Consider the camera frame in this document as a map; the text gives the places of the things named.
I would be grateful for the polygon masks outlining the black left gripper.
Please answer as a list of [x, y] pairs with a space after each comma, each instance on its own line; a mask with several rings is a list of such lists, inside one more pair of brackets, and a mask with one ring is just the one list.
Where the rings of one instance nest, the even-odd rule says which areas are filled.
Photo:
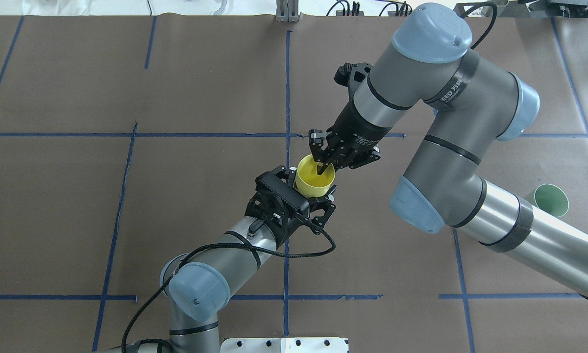
[[255, 194], [245, 208], [245, 216], [254, 218], [247, 236], [254, 238], [262, 228], [272, 232], [277, 246], [282, 246], [300, 227], [309, 228], [314, 234], [327, 225], [334, 214], [334, 192], [332, 185], [320, 197], [307, 198], [308, 215], [304, 217], [287, 199], [279, 194], [298, 194], [294, 188], [294, 174], [284, 166], [264, 172], [255, 179]]

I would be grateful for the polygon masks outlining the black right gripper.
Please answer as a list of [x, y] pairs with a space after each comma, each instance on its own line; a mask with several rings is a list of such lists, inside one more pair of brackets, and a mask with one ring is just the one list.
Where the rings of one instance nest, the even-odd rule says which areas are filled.
[[390, 129], [373, 125], [353, 105], [346, 105], [330, 129], [308, 132], [317, 175], [334, 178], [335, 169], [356, 169], [381, 159], [377, 145]]

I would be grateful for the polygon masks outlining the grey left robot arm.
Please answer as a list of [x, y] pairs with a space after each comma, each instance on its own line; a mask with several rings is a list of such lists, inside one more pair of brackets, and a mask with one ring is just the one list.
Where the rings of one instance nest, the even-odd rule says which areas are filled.
[[[144, 303], [124, 330], [112, 353], [218, 353], [218, 311], [270, 257], [306, 258], [328, 254], [335, 242], [324, 226], [335, 211], [335, 169], [279, 166], [259, 175], [245, 214], [217, 242], [178, 255], [162, 269], [160, 287]], [[278, 249], [300, 227], [322, 234], [327, 250], [285, 254]], [[139, 316], [161, 294], [170, 300], [168, 339], [128, 341]]]

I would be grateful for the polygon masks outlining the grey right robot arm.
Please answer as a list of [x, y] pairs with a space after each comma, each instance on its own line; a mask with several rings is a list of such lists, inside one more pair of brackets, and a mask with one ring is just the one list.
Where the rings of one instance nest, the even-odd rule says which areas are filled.
[[319, 172], [363, 167], [417, 102], [435, 119], [398, 181], [390, 208], [430, 234], [451, 226], [588, 300], [588, 235], [476, 174], [494, 141], [518, 138], [539, 112], [539, 94], [471, 48], [455, 11], [418, 6], [373, 66], [345, 64], [335, 82], [348, 102], [327, 130], [310, 130]]

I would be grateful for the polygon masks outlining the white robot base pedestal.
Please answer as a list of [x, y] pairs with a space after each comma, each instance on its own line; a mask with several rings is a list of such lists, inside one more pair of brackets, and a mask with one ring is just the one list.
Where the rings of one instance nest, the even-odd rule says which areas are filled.
[[231, 338], [222, 353], [348, 353], [348, 339], [341, 337]]

